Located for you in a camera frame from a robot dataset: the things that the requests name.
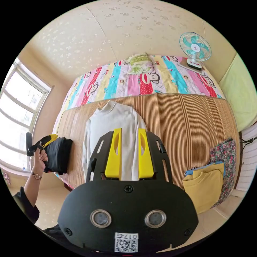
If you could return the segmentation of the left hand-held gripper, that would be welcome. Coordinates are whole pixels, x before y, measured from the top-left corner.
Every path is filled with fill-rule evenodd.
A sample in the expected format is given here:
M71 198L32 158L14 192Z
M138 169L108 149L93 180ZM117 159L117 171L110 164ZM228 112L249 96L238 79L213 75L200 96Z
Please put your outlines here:
M45 138L42 138L40 141L32 145L31 140L27 140L27 157L32 157L36 150L44 149L47 145L49 145L53 140L56 140L58 135L47 135Z

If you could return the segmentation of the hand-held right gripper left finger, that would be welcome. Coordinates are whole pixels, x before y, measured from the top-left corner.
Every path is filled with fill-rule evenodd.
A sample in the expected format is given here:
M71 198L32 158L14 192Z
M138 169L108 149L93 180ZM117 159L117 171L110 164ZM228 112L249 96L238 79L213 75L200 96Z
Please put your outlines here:
M122 129L115 129L112 133L110 150L105 168L107 179L121 179L122 176Z

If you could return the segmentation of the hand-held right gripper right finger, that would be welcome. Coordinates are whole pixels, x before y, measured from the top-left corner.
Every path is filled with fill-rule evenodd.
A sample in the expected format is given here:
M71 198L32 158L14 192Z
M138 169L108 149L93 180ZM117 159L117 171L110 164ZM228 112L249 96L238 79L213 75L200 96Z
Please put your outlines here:
M152 179L154 170L146 130L138 129L138 178Z

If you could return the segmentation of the person's left hand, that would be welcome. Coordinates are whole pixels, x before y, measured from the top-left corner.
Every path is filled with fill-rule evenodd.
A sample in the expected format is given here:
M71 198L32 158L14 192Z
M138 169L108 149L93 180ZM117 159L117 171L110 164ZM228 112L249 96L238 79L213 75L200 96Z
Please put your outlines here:
M40 150L37 148L34 153L34 166L32 168L32 172L42 176L46 167L44 161L48 161L47 153L44 149Z

